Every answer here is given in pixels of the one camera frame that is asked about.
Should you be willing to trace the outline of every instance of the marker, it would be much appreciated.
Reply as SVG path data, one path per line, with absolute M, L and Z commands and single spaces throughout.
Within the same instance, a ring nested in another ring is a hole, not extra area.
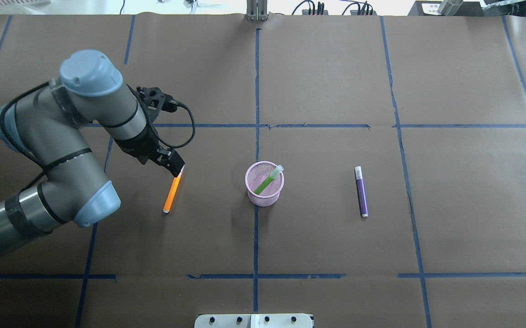
M 365 182 L 362 180 L 362 168 L 354 168 L 356 174 L 356 191 L 358 191 L 358 206 L 361 208 L 363 218 L 369 217 L 369 208 L 366 205 Z
M 165 199 L 164 209 L 163 212 L 165 214 L 168 214 L 170 210 L 172 209 L 172 203 L 174 202 L 174 196 L 176 195 L 176 190 L 178 190 L 178 185 L 180 184 L 180 178 L 182 178 L 182 172 L 184 172 L 184 168 L 186 166 L 182 166 L 182 170 L 180 170 L 180 173 L 177 177 L 174 178 L 172 181 L 172 185 L 170 186 L 170 191 L 168 193 L 168 198 Z

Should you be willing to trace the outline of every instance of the white bracket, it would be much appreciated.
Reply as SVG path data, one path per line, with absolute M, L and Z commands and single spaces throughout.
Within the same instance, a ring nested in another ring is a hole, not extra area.
M 267 21 L 267 0 L 247 0 L 247 20 Z
M 200 315 L 194 328 L 314 328 L 314 316 L 305 313 Z

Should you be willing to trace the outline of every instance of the mesh cup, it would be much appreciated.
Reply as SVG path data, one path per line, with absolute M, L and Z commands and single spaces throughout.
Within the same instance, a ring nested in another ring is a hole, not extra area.
M 279 198 L 279 192 L 284 187 L 284 173 L 281 172 L 279 176 L 271 181 L 271 183 L 261 192 L 261 195 L 255 195 L 253 192 L 266 177 L 271 174 L 277 167 L 271 162 L 256 162 L 251 165 L 245 174 L 245 186 L 247 187 L 247 195 L 253 204 L 261 207 L 272 205 Z

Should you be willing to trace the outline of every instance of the gray robotic arm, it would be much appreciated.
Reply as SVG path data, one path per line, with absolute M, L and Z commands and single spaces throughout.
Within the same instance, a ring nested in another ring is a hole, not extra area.
M 165 149 L 152 124 L 160 110 L 178 106 L 188 110 L 157 88 L 130 89 L 104 54 L 82 50 L 62 63 L 60 77 L 0 108 L 0 138 L 48 177 L 0 203 L 0 256 L 72 220 L 90 226 L 121 205 L 79 132 L 86 124 L 99 122 L 124 152 L 178 176 L 184 160 L 175 148 L 194 129 L 186 143 Z

